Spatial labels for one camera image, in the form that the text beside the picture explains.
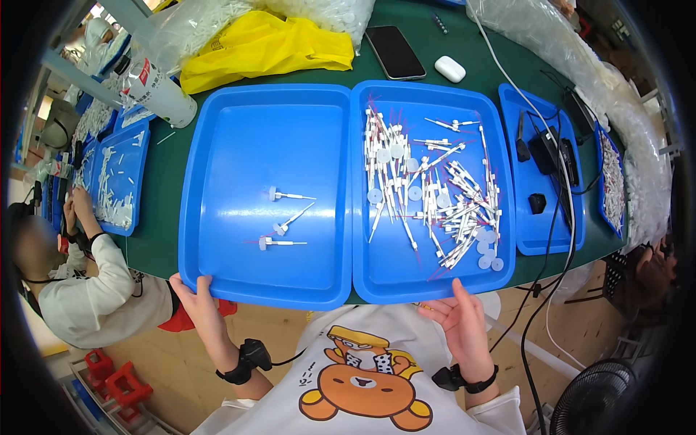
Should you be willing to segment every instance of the woman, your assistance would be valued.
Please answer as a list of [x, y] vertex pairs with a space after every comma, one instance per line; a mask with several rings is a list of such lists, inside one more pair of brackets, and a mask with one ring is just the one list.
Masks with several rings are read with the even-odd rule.
[[[297, 346], [303, 353], [275, 387], [240, 360], [210, 278], [198, 278], [197, 294], [178, 274], [170, 282], [239, 398], [224, 401], [192, 435], [525, 433], [519, 389], [500, 395], [481, 302], [458, 279], [453, 298], [422, 304], [431, 309], [363, 305], [315, 314]], [[466, 412], [431, 380], [452, 357], [471, 391]]]
[[97, 276], [85, 276], [86, 258], [77, 243], [68, 246], [68, 261], [52, 270], [58, 254], [53, 228], [33, 215], [31, 205], [8, 207], [10, 246], [23, 294], [58, 338], [82, 349], [109, 346], [176, 313], [179, 299], [166, 280], [128, 269], [121, 250], [97, 223], [85, 189], [75, 188], [63, 211], [70, 239], [80, 220]]

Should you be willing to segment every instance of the green workbench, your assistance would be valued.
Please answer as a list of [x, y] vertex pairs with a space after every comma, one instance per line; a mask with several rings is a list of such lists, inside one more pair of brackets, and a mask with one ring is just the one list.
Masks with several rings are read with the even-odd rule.
[[[433, 23], [430, 11], [436, 8], [449, 33], [443, 34]], [[427, 71], [423, 83], [473, 90], [486, 95], [500, 110], [498, 87], [506, 83], [479, 34], [476, 24], [466, 16], [464, 8], [442, 8], [399, 0], [378, 0], [374, 6], [371, 26], [395, 25], [409, 41], [414, 52]], [[551, 103], [562, 104], [562, 92], [539, 70], [553, 70], [526, 48], [502, 37], [489, 33], [489, 39], [498, 60], [520, 88], [538, 95]], [[434, 69], [435, 61], [441, 56], [451, 56], [466, 68], [466, 78], [452, 84]], [[355, 58], [353, 70], [346, 72], [308, 70], [290, 74], [244, 79], [229, 86], [279, 83], [325, 83], [340, 84], [353, 88], [368, 79], [384, 79], [377, 58], [363, 39], [361, 56]], [[213, 90], [194, 95], [198, 109]], [[179, 233], [179, 208], [181, 203], [184, 172], [189, 157], [189, 147], [198, 118], [184, 129], [156, 145], [172, 130], [157, 118], [150, 123], [151, 136], [148, 158], [143, 174], [143, 190], [140, 199], [140, 222], [133, 235], [113, 236], [125, 254], [130, 267], [147, 274], [168, 278], [177, 271], [177, 245]], [[620, 141], [611, 135], [615, 143]], [[598, 170], [594, 138], [578, 147], [583, 179], [587, 184]], [[597, 208], [598, 189], [585, 197], [586, 236], [583, 248], [577, 251], [572, 266], [577, 267], [620, 249], [625, 242], [618, 239], [599, 215]], [[552, 254], [543, 277], [562, 271], [566, 253]], [[506, 287], [534, 280], [544, 263], [543, 255], [532, 257], [517, 253], [515, 272]], [[351, 293], [348, 303], [360, 303], [361, 299]]]

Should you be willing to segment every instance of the smartphone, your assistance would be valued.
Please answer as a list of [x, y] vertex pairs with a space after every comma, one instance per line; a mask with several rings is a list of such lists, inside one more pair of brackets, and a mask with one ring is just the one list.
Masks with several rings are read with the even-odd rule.
[[423, 65], [397, 27], [368, 27], [365, 34], [387, 78], [420, 80], [425, 77]]

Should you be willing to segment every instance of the cartoon bear print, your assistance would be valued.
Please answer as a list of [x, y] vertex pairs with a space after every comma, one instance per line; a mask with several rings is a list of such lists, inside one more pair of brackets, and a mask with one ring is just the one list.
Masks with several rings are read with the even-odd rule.
[[355, 416], [390, 418], [407, 432], [420, 431], [432, 422], [432, 409], [416, 399], [410, 382], [422, 372], [410, 354], [387, 349], [389, 341], [372, 334], [332, 326], [326, 335], [336, 345], [324, 353], [335, 364], [318, 376], [318, 388], [299, 400], [300, 412], [327, 421], [344, 411]]

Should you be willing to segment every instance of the yellow plastic bag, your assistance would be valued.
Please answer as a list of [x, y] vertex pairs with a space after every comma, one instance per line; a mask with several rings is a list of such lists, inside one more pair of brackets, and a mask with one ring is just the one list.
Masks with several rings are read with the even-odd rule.
[[297, 70], [352, 69], [353, 45], [347, 33], [321, 30], [304, 18], [283, 21], [267, 12], [246, 13], [220, 30], [181, 72], [181, 87], [203, 92], [243, 77]]

